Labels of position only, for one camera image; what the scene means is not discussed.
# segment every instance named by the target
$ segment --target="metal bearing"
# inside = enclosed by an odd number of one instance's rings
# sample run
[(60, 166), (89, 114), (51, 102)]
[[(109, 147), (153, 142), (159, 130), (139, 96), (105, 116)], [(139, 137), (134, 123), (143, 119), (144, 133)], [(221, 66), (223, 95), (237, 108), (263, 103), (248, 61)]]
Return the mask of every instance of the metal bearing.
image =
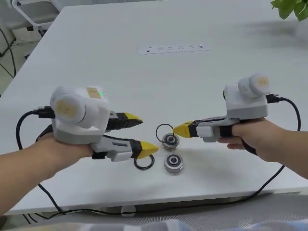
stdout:
[(163, 147), (169, 152), (176, 150), (180, 145), (180, 138), (174, 133), (166, 134), (162, 141)]
[(181, 156), (171, 154), (165, 157), (165, 168), (170, 173), (178, 173), (183, 168), (183, 159)]

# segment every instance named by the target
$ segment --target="black o-ring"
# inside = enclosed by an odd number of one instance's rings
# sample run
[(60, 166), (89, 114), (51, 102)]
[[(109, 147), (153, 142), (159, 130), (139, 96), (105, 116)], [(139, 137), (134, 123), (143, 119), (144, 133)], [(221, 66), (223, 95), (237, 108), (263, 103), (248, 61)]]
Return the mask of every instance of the black o-ring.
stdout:
[(137, 158), (135, 158), (135, 159), (134, 159), (134, 165), (135, 165), (135, 167), (136, 167), (137, 169), (143, 170), (143, 171), (150, 169), (150, 168), (154, 165), (155, 159), (154, 159), (154, 156), (153, 156), (153, 155), (149, 155), (149, 157), (151, 158), (151, 163), (150, 163), (148, 166), (145, 166), (145, 167), (139, 166), (139, 165), (137, 164)]
[(173, 127), (172, 127), (170, 124), (160, 124), (160, 125), (158, 125), (158, 127), (156, 128), (156, 132), (155, 132), (156, 138), (157, 138), (160, 142), (166, 143), (166, 142), (163, 142), (162, 140), (160, 140), (159, 137), (158, 137), (158, 135), (157, 135), (158, 129), (159, 129), (161, 126), (163, 126), (163, 125), (167, 125), (167, 126), (171, 127), (171, 128), (172, 128), (172, 131), (173, 131)]

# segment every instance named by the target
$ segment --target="power strip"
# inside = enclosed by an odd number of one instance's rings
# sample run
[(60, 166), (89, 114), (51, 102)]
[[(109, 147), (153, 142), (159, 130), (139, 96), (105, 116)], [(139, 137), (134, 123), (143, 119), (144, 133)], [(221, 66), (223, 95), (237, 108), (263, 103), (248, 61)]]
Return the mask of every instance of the power strip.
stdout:
[(189, 45), (148, 46), (139, 49), (139, 54), (175, 53), (189, 51), (209, 51), (211, 48), (205, 43)]

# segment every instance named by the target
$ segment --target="white table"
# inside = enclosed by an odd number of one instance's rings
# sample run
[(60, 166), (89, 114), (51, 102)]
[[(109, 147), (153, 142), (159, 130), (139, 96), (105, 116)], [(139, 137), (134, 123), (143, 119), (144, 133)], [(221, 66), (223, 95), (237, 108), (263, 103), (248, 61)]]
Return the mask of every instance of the white table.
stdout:
[[(296, 40), (293, 19), (282, 21), (268, 0), (138, 2), (67, 7), (50, 27), (0, 100), (1, 152), (17, 149), (15, 125), (26, 111), (47, 105), (59, 85), (102, 85), (117, 112), (144, 120), (112, 135), (160, 145), (155, 129), (225, 114), (227, 83), (255, 72), (271, 78), (272, 91), (298, 105), (308, 129), (307, 44)], [(142, 45), (208, 43), (212, 50), (139, 55)], [(274, 122), (296, 128), (286, 103), (270, 105)], [(28, 118), (24, 146), (49, 124)], [(169, 132), (162, 128), (160, 136)], [(136, 205), (249, 195), (280, 167), (218, 143), (181, 139), (177, 153), (185, 168), (169, 175), (160, 149), (155, 165), (139, 171), (133, 161), (84, 159), (43, 183), (64, 208)], [(264, 191), (297, 192), (308, 181), (285, 169)], [(54, 210), (38, 188), (10, 213)]]

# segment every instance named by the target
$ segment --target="hand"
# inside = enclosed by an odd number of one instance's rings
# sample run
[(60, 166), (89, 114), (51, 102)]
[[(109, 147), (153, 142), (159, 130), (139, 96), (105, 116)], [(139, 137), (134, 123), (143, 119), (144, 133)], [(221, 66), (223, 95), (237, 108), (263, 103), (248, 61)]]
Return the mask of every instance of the hand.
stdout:
[(83, 157), (91, 157), (93, 150), (88, 145), (70, 145), (55, 140), (52, 133), (43, 136), (30, 146), (38, 155), (44, 157), (51, 166), (51, 176), (61, 171)]
[(277, 161), (277, 145), (286, 142), (286, 130), (266, 119), (253, 120), (232, 127), (232, 138), (220, 138), (218, 142), (227, 143), (229, 149), (244, 149), (243, 139), (249, 146), (256, 149), (257, 155), (265, 161)]

